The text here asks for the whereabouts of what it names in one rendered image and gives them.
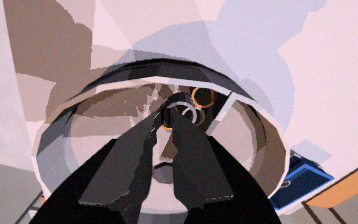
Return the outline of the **blue open crate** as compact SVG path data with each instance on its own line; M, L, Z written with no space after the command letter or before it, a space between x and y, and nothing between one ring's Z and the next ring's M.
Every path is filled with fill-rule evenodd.
M274 209L279 211L335 179L323 169L317 162L299 156L291 149L289 170L284 178L291 183L280 187L269 199Z

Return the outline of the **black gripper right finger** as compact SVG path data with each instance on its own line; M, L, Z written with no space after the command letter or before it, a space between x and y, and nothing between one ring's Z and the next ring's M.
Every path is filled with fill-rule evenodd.
M205 224L282 224L252 175L213 137L173 107L174 196L188 210L202 208Z

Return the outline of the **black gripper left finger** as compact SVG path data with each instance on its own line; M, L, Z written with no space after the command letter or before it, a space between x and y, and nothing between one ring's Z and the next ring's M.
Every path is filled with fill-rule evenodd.
M29 224L103 224L110 211L119 211L126 224L137 224L150 192L153 147L164 110L105 144L61 183Z

